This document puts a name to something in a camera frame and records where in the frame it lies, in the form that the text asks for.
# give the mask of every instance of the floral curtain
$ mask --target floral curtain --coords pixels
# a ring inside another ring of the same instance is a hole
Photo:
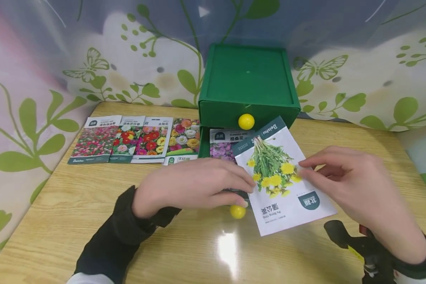
[[[426,181],[426,0],[0,0],[0,250],[98,102],[197,108],[211,43],[286,48],[301,116],[409,130]]]

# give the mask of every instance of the person's right hand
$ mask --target person's right hand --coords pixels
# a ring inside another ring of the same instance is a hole
[[[426,239],[377,156],[330,146],[299,163],[300,176],[326,193],[354,221],[369,228],[395,257],[408,263],[426,258]]]

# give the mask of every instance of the dandelion seed packet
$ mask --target dandelion seed packet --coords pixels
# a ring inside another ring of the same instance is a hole
[[[200,146],[200,122],[185,118],[174,119],[164,165],[197,159]]]
[[[121,116],[89,117],[68,164],[107,163]]]
[[[133,164],[164,162],[173,122],[173,117],[146,117],[131,162]]]
[[[254,134],[254,131],[210,129],[210,157],[234,162],[232,146],[243,141]],[[238,189],[224,189],[224,191],[235,192],[249,203],[248,194]]]
[[[130,163],[144,126],[145,116],[124,116],[115,135],[109,163]]]
[[[249,200],[261,236],[337,213],[327,195],[298,175],[305,156],[281,117],[232,150],[257,184]]]

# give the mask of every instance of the black sleeve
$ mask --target black sleeve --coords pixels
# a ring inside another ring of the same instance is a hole
[[[138,219],[131,209],[135,191],[135,186],[131,186],[118,197],[112,215],[85,245],[74,274],[103,274],[114,284],[123,283],[126,268],[140,244],[180,212],[178,208],[165,207],[150,219]]]

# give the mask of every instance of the person's left hand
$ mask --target person's left hand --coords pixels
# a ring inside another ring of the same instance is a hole
[[[244,168],[213,158],[196,159],[163,166],[149,174],[136,190],[133,212],[138,218],[150,218],[163,207],[211,209],[224,205],[247,207],[248,203],[233,192],[234,188],[252,193],[256,186]]]

